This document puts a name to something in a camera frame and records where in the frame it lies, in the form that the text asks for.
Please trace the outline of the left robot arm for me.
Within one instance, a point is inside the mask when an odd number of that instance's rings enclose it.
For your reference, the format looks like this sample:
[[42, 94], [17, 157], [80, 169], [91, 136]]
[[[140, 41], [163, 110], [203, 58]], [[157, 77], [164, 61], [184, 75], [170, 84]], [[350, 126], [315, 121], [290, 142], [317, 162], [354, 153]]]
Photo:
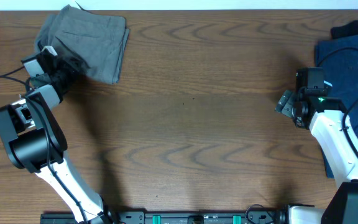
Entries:
[[26, 93], [0, 107], [0, 138], [9, 160], [46, 181], [76, 223], [118, 223], [70, 161], [67, 140], [51, 111], [81, 74], [82, 62], [59, 56], [51, 46], [21, 62], [30, 75], [24, 82]]

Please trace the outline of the grey shorts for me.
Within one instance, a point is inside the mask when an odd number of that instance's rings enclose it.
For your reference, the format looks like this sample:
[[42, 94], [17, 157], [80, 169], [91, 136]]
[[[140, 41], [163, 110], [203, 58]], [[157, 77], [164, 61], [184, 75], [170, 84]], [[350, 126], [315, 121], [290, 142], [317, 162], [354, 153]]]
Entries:
[[122, 16], [93, 14], [70, 5], [50, 14], [34, 40], [34, 51], [52, 46], [60, 56], [80, 58], [88, 78], [119, 82], [130, 29]]

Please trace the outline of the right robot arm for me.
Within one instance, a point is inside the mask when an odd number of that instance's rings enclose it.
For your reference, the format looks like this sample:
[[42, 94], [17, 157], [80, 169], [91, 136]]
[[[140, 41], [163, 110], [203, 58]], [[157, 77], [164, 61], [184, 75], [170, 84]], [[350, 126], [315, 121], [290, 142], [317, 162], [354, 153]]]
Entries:
[[290, 205], [278, 223], [358, 223], [358, 138], [339, 98], [284, 92], [276, 111], [305, 128], [318, 141], [337, 192], [325, 209]]

